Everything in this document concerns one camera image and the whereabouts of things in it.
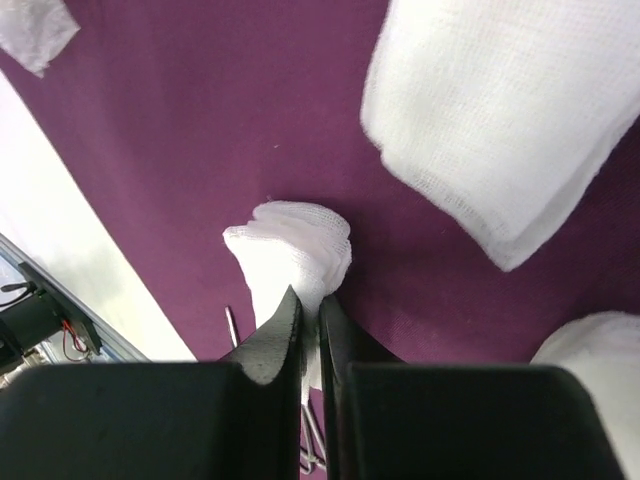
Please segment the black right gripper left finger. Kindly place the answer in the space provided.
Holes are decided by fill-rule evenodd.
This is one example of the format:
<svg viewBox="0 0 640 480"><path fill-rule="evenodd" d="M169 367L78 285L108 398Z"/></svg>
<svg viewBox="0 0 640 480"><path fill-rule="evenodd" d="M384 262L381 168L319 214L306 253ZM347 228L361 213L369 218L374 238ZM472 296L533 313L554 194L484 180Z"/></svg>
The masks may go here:
<svg viewBox="0 0 640 480"><path fill-rule="evenodd" d="M302 306L215 362L51 365L1 394L5 479L295 479Z"/></svg>

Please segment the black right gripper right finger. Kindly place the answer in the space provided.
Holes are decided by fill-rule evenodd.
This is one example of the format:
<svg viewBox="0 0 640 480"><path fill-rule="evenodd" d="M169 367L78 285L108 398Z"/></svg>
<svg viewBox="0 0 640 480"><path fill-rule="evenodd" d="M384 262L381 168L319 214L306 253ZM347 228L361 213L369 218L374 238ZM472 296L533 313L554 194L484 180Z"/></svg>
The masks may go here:
<svg viewBox="0 0 640 480"><path fill-rule="evenodd" d="M626 479L593 396L547 365L400 360L335 297L319 335L331 479Z"/></svg>

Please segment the clear packet beige gauze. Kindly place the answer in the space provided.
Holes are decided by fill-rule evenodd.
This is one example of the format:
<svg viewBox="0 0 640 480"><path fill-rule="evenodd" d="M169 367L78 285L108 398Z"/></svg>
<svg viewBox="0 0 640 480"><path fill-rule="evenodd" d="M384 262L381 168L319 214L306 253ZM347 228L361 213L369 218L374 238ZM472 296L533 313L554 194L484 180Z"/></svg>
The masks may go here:
<svg viewBox="0 0 640 480"><path fill-rule="evenodd" d="M63 1L1 0L1 49L37 77L79 30Z"/></svg>

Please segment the white gauze pad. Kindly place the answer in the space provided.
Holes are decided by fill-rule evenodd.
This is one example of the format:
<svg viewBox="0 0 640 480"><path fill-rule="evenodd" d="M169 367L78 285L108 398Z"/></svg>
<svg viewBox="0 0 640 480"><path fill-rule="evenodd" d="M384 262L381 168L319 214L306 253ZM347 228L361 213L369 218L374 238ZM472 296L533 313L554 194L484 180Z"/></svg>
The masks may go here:
<svg viewBox="0 0 640 480"><path fill-rule="evenodd" d="M384 166L510 271L638 115L635 1L393 1L360 120Z"/></svg>
<svg viewBox="0 0 640 480"><path fill-rule="evenodd" d="M533 364L559 366L589 391L628 479L639 477L639 317L604 312L548 337Z"/></svg>
<svg viewBox="0 0 640 480"><path fill-rule="evenodd" d="M273 316L289 288L301 303L303 405L309 403L312 389L322 388L319 309L341 286L351 265L350 232L349 223L333 210L291 201L261 204L246 224L223 232L250 291L258 328Z"/></svg>

